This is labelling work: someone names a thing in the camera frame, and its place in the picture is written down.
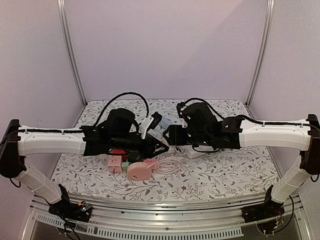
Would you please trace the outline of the blue power strip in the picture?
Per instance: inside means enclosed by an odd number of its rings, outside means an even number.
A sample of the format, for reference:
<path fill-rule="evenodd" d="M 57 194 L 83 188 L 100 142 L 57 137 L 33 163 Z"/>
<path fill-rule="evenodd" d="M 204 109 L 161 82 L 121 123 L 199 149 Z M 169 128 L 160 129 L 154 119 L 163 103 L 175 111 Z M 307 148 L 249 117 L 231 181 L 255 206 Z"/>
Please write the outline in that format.
<path fill-rule="evenodd" d="M 170 125 L 173 124 L 174 123 L 170 119 L 162 117 L 158 125 L 161 127 L 161 129 L 166 130 Z"/>

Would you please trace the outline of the pink plug adapter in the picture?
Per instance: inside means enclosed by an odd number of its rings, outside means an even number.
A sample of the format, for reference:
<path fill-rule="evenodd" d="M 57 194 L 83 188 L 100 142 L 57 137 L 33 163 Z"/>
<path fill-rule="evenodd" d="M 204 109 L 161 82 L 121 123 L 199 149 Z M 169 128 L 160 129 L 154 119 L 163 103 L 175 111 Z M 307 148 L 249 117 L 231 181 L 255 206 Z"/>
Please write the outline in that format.
<path fill-rule="evenodd" d="M 153 167 L 154 165 L 156 165 L 157 164 L 157 160 L 156 159 L 145 159 L 144 161 L 143 161 L 143 163 L 147 166 L 147 167 Z"/>

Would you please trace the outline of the white colourful power strip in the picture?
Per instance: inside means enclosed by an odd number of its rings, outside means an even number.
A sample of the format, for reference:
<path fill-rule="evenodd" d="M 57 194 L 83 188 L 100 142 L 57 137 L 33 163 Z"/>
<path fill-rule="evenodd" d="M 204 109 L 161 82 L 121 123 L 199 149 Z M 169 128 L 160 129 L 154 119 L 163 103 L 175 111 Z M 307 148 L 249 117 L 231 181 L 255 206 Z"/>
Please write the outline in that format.
<path fill-rule="evenodd" d="M 198 148 L 195 148 L 196 150 L 194 150 L 192 148 L 192 146 L 186 146 L 185 147 L 185 151 L 186 151 L 186 155 L 190 158 L 190 159 L 194 159 L 197 158 L 201 155 L 204 155 L 207 151 L 209 151 L 209 147 L 207 146 L 199 146 Z"/>

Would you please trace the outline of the pink round cable reel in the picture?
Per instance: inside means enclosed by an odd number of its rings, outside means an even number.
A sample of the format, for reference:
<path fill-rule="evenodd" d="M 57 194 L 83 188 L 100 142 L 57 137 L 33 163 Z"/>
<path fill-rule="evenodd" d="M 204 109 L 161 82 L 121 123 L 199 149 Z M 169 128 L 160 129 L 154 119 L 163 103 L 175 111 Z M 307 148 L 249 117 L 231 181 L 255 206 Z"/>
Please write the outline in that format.
<path fill-rule="evenodd" d="M 145 162 L 135 162 L 127 168 L 127 178 L 135 182 L 148 180 L 152 174 L 152 170 Z"/>

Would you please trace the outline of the green beige socket adapter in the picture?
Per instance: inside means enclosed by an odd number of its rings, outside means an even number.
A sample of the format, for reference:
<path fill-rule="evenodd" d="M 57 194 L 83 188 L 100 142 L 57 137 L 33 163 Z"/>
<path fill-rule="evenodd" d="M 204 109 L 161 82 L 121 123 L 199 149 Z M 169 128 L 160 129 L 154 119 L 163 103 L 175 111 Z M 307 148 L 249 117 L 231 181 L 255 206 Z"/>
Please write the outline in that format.
<path fill-rule="evenodd" d="M 124 173 L 126 173 L 126 172 L 128 171 L 129 165 L 130 165 L 130 162 L 128 162 L 128 161 L 122 162 L 121 168 L 122 168 L 122 171 L 123 171 Z"/>

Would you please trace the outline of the red cube socket adapter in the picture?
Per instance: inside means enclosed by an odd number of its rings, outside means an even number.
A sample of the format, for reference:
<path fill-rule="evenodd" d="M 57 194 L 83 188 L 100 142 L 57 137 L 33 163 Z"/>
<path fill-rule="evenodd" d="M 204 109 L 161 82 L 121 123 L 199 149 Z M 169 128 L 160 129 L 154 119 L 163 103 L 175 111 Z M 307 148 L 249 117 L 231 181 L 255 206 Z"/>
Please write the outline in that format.
<path fill-rule="evenodd" d="M 120 156 L 126 154 L 125 151 L 123 151 L 123 150 L 117 150 L 117 149 L 114 149 L 111 153 L 112 153 L 112 155 L 120 155 Z"/>

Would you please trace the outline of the light pink cube socket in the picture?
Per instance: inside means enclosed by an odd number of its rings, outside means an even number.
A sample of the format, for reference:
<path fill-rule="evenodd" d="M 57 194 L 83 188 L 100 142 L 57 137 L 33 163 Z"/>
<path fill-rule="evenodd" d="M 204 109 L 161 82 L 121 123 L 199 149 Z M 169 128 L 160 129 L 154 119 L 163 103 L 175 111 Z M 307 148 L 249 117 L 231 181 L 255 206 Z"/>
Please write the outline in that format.
<path fill-rule="evenodd" d="M 109 155 L 107 161 L 107 167 L 110 173 L 120 174 L 123 172 L 122 168 L 123 159 L 120 155 Z"/>

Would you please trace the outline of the white plug block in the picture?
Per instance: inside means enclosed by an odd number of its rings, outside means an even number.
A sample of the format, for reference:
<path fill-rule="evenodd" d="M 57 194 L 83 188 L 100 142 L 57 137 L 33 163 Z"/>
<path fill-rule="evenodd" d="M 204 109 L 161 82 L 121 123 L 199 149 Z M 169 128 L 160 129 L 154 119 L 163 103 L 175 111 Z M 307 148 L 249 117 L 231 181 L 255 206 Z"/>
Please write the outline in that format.
<path fill-rule="evenodd" d="M 178 146 L 170 146 L 168 152 L 169 153 L 182 153 L 183 151 Z"/>

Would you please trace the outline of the dark green cube socket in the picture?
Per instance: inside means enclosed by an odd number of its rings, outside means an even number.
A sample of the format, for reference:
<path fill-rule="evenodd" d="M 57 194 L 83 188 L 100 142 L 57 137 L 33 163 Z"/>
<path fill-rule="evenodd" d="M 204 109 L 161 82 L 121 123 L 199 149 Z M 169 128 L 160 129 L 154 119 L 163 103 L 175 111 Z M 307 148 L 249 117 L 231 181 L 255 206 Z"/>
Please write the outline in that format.
<path fill-rule="evenodd" d="M 138 153 L 130 153 L 127 157 L 127 161 L 130 163 L 142 162 L 143 160 L 143 157 Z"/>

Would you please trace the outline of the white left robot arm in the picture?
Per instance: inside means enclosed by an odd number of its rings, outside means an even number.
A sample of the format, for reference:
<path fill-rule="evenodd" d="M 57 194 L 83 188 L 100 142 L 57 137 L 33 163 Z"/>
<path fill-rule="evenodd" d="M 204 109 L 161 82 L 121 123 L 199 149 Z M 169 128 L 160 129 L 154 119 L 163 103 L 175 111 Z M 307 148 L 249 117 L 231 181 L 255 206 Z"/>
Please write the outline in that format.
<path fill-rule="evenodd" d="M 166 144 L 148 133 L 161 121 L 158 112 L 147 112 L 142 123 L 137 123 L 135 114 L 125 108 L 111 110 L 103 122 L 101 118 L 100 114 L 92 125 L 68 129 L 31 128 L 12 119 L 0 142 L 1 176 L 18 180 L 43 197 L 63 217 L 70 217 L 75 204 L 70 202 L 66 188 L 26 162 L 28 155 L 112 156 L 114 150 L 122 150 L 128 157 L 150 159 L 169 150 Z"/>

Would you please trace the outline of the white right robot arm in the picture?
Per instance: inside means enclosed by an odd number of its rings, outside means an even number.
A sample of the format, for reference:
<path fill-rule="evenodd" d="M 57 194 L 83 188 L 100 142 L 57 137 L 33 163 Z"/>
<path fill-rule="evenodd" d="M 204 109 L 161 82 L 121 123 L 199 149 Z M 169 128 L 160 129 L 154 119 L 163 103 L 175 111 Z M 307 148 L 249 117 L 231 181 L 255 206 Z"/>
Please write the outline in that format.
<path fill-rule="evenodd" d="M 258 213 L 269 218 L 308 178 L 320 173 L 320 124 L 314 114 L 297 121 L 262 121 L 246 115 L 217 120 L 206 102 L 177 104 L 182 125 L 169 125 L 163 137 L 171 146 L 208 146 L 214 150 L 280 147 L 299 150 L 294 165 L 268 189 Z"/>

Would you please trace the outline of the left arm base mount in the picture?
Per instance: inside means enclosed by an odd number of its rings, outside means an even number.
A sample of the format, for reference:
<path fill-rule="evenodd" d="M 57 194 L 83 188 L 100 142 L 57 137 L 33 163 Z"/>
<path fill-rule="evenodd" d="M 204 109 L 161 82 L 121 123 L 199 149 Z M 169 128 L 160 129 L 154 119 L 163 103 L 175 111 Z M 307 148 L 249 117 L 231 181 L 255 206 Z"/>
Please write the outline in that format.
<path fill-rule="evenodd" d="M 48 212 L 62 219 L 88 223 L 93 211 L 92 204 L 85 201 L 72 203 L 66 188 L 61 184 L 58 184 L 58 186 L 61 190 L 61 200 L 54 204 L 50 203 Z"/>

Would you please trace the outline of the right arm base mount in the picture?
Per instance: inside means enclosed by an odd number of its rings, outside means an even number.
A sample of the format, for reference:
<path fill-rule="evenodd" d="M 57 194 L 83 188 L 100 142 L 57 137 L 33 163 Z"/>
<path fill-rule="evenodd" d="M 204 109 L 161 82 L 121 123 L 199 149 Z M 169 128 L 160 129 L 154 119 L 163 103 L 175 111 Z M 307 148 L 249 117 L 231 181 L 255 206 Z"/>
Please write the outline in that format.
<path fill-rule="evenodd" d="M 251 223 L 255 221 L 260 221 L 278 215 L 284 214 L 284 203 L 275 202 L 272 199 L 272 189 L 271 185 L 265 194 L 263 203 L 245 206 L 241 208 L 241 216 L 245 223 Z"/>

